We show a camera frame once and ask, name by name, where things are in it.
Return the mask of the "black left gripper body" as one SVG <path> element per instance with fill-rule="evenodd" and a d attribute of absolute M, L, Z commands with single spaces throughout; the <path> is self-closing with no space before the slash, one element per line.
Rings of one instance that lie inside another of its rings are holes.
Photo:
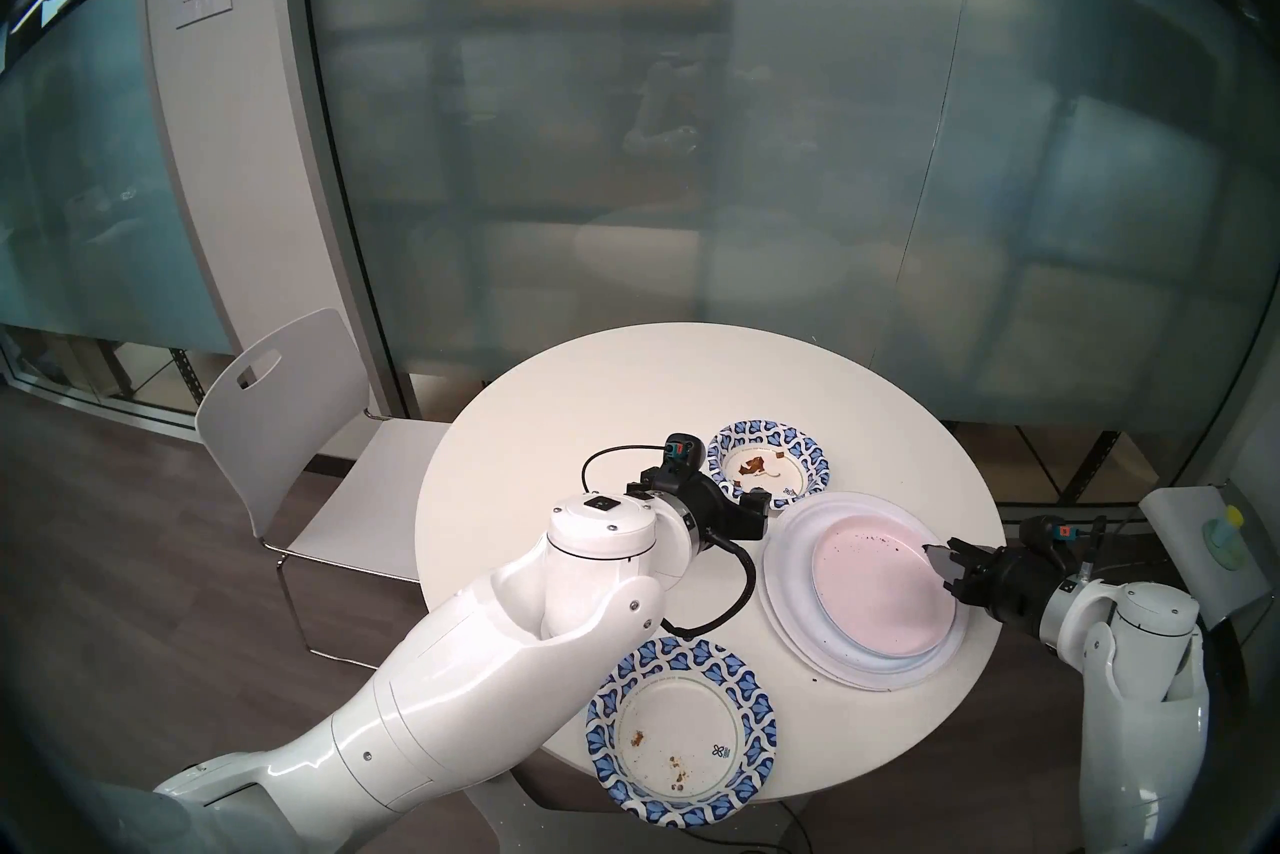
<path fill-rule="evenodd" d="M 727 553 L 739 554 L 740 548 L 730 540 L 730 522 L 739 506 L 731 503 L 721 488 L 701 472 L 707 458 L 707 446 L 691 434 L 669 434 L 662 446 L 662 461 L 658 466 L 646 469 L 628 483 L 628 495 L 644 501 L 666 497 L 677 502 L 681 517 L 690 517 L 698 530 L 699 551 L 717 547 Z"/>

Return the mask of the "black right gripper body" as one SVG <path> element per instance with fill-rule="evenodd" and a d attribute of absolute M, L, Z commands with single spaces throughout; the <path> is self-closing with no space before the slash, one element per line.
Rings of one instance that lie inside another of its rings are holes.
<path fill-rule="evenodd" d="M 1018 547 L 998 548 L 989 566 L 988 616 L 1021 634 L 1038 635 L 1053 593 L 1082 565 L 1073 549 L 1075 528 L 1062 517 L 1027 517 Z"/>

